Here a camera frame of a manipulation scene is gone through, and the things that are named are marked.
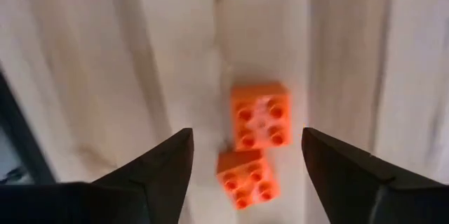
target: orange block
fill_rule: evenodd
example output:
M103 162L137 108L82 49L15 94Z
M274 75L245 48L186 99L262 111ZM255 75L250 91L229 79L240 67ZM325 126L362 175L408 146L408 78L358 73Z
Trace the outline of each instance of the orange block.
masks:
M282 84L234 87L231 110L235 150L290 142L290 101Z
M277 182L261 150L220 153L217 178L237 209L279 195Z

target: orange lego brick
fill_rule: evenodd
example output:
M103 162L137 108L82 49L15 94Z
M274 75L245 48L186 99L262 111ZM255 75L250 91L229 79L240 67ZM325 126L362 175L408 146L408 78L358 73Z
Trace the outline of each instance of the orange lego brick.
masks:
M231 110L235 150L290 143L290 101L282 84L234 87Z
M237 209L269 201L279 194L261 150L220 153L217 178Z

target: lego brick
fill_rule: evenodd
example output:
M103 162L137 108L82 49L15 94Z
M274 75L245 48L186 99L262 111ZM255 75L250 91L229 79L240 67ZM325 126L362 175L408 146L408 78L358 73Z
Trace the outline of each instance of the lego brick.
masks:
M217 178L236 209L269 201L279 194L261 150L220 153Z
M234 87L231 115L235 150L290 143L290 101L280 83Z

